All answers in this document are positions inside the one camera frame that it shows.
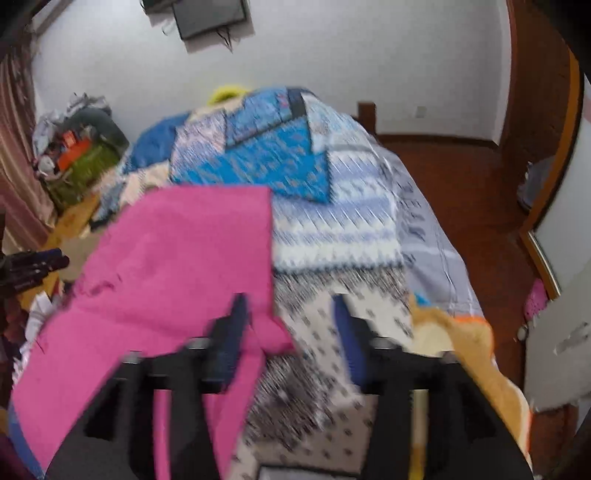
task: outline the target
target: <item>curtain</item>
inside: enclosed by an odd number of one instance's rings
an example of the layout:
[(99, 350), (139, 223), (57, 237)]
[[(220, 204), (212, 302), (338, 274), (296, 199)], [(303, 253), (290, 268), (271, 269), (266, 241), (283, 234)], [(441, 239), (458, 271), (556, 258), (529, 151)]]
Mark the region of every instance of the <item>curtain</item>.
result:
[(7, 230), (23, 248), (46, 240), (54, 206), (33, 175), (35, 107), (28, 38), (0, 63), (0, 203)]

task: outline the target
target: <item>pink shoe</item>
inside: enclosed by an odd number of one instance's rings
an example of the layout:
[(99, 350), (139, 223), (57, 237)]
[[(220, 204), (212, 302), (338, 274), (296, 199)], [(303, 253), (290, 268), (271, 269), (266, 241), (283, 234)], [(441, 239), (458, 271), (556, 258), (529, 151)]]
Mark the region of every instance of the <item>pink shoe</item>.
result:
[(546, 295), (544, 283), (536, 278), (523, 308), (525, 318), (528, 321), (533, 320), (535, 315), (546, 308), (546, 305), (548, 305), (548, 295)]

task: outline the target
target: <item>white spotted cloth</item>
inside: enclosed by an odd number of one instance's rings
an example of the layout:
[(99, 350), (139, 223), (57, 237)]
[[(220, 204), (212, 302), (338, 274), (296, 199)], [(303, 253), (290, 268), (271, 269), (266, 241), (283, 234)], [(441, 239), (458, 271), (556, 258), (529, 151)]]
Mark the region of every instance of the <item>white spotted cloth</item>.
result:
[(348, 294), (352, 314), (409, 348), (408, 291), (400, 266), (275, 274), (275, 304), (298, 347), (270, 358), (226, 475), (259, 478), (262, 465), (358, 474), (376, 398), (351, 384), (332, 316), (332, 295)]

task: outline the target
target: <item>reddish-brown floor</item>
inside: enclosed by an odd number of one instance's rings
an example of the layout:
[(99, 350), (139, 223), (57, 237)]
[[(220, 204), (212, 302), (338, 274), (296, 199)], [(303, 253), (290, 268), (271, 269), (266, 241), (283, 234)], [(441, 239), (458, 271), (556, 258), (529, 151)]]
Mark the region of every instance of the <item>reddish-brown floor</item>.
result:
[[(495, 332), (499, 369), (522, 388), (524, 347), (515, 334), (523, 323), (523, 304), (536, 272), (519, 244), (517, 230), (525, 213), (517, 204), (517, 177), (509, 160), (490, 148), (471, 145), (398, 142), (385, 146), (400, 156), (463, 257)], [(547, 473), (560, 456), (566, 423), (562, 409), (534, 417), (535, 473)]]

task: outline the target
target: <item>pink cloth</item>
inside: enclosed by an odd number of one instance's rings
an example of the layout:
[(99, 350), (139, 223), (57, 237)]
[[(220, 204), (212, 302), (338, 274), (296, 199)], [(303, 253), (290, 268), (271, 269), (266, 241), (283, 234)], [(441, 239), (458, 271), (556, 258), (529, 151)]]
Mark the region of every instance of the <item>pink cloth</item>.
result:
[[(70, 307), (41, 332), (13, 402), (29, 447), (46, 470), (87, 402), (129, 351), (171, 352), (204, 335), (245, 292), (245, 332), (234, 382), (206, 399), (220, 473), (264, 366), (291, 349), (272, 317), (270, 191), (264, 187), (172, 187), (146, 195), (100, 241), (75, 285)], [(156, 405), (156, 424), (163, 410)], [(155, 451), (165, 452), (163, 429)], [(157, 459), (159, 478), (167, 462)]]

